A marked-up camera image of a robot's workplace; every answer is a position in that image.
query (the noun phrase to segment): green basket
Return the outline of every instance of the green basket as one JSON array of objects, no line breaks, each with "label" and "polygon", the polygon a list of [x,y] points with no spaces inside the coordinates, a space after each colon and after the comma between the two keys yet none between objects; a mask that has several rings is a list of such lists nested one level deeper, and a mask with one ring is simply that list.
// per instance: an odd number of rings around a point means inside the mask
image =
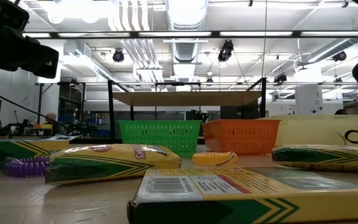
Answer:
[{"label": "green basket", "polygon": [[165,146],[181,158],[196,152],[202,121],[118,121],[124,144]]}]

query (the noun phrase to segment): wooden table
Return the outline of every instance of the wooden table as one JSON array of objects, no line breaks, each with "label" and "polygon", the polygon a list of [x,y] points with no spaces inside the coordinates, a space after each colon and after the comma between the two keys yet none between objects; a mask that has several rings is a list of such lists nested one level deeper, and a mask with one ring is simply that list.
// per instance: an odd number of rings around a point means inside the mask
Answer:
[{"label": "wooden table", "polygon": [[[270,156],[242,156],[242,167],[271,167]],[[184,160],[182,168],[194,166]],[[320,172],[325,177],[358,184],[358,174]],[[20,179],[0,172],[0,223],[128,223],[126,203],[141,178],[72,185],[45,185],[44,178]]]}]

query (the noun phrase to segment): orange basket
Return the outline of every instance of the orange basket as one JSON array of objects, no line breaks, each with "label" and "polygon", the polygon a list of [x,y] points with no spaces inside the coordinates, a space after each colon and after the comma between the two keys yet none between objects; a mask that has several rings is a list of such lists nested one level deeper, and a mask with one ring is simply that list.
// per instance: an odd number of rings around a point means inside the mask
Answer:
[{"label": "orange basket", "polygon": [[216,120],[203,124],[205,144],[216,152],[238,155],[272,153],[280,120]]}]

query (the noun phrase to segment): plastic basket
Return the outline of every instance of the plastic basket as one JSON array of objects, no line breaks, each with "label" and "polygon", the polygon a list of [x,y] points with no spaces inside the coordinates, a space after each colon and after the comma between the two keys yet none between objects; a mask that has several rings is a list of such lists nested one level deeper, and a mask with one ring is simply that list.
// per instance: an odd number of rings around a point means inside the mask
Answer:
[{"label": "plastic basket", "polygon": [[216,152],[238,155],[271,153],[280,120],[216,120],[203,124],[205,144]]},{"label": "plastic basket", "polygon": [[124,144],[165,146],[181,158],[196,152],[201,121],[118,121]]}]

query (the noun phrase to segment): spiral keychain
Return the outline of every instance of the spiral keychain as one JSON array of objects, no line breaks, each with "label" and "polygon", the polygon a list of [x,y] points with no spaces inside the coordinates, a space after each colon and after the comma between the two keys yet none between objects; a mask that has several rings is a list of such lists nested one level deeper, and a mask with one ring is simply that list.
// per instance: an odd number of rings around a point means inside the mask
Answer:
[{"label": "spiral keychain", "polygon": [[234,164],[238,160],[234,152],[202,152],[193,155],[193,162],[199,165]]},{"label": "spiral keychain", "polygon": [[40,177],[45,175],[48,157],[29,157],[15,159],[8,157],[2,171],[10,177]]}]

